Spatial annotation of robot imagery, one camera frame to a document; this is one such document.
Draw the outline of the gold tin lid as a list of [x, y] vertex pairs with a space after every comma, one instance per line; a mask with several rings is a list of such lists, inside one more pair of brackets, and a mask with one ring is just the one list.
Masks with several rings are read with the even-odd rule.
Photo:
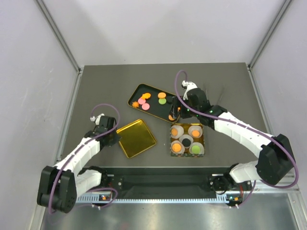
[[117, 130], [120, 136], [119, 145], [128, 159], [131, 159], [157, 144], [147, 124], [135, 120]]

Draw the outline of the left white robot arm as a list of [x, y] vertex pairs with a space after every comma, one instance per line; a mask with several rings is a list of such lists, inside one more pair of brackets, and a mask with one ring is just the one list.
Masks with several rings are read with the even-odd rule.
[[36, 202], [50, 212], [69, 213], [77, 199], [96, 187], [107, 188], [106, 172], [97, 166], [85, 168], [87, 162], [103, 148], [120, 140], [114, 117], [100, 114], [92, 117], [93, 130], [88, 131], [77, 147], [54, 166], [46, 166], [40, 175]]

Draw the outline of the gold cookie tin box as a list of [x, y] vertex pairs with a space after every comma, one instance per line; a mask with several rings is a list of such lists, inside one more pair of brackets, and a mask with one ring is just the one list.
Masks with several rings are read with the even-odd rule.
[[203, 125], [200, 123], [172, 124], [170, 155], [172, 157], [203, 157], [205, 155]]

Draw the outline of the green round cookie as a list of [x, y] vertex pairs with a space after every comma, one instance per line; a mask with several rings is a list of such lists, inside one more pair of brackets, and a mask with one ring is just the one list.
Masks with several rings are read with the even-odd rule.
[[193, 154], [200, 154], [201, 153], [201, 148], [199, 146], [197, 146], [197, 145], [194, 145], [194, 146], [191, 147], [191, 152]]

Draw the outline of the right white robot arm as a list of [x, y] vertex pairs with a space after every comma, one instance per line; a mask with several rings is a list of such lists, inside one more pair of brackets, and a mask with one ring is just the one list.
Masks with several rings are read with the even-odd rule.
[[246, 147], [257, 158], [249, 163], [236, 163], [229, 167], [224, 184], [234, 190], [242, 182], [261, 180], [279, 188], [278, 183], [290, 170], [297, 170], [289, 138], [283, 134], [273, 136], [261, 132], [234, 117], [219, 105], [211, 105], [206, 93], [191, 81], [181, 84], [185, 92], [173, 97], [170, 115], [174, 118], [196, 117], [201, 124], [225, 134]]

